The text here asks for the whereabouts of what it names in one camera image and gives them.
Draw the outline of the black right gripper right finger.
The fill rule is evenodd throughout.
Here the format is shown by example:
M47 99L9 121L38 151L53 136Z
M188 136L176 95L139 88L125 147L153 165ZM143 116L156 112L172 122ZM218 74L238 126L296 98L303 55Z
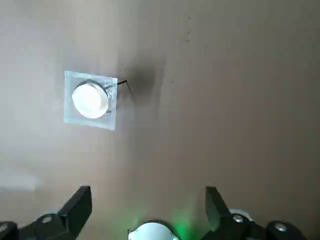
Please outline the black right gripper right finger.
M205 188L205 213L210 230L203 240L305 240L293 224L280 220L262 227L244 214L232 213L216 187Z

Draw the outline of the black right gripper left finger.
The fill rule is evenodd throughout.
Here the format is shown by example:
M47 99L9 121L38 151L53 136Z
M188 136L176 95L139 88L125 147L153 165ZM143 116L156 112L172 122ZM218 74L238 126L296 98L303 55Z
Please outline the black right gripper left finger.
M0 223L2 240L75 240L92 213L90 186L81 186L57 213L46 213L18 227L13 221Z

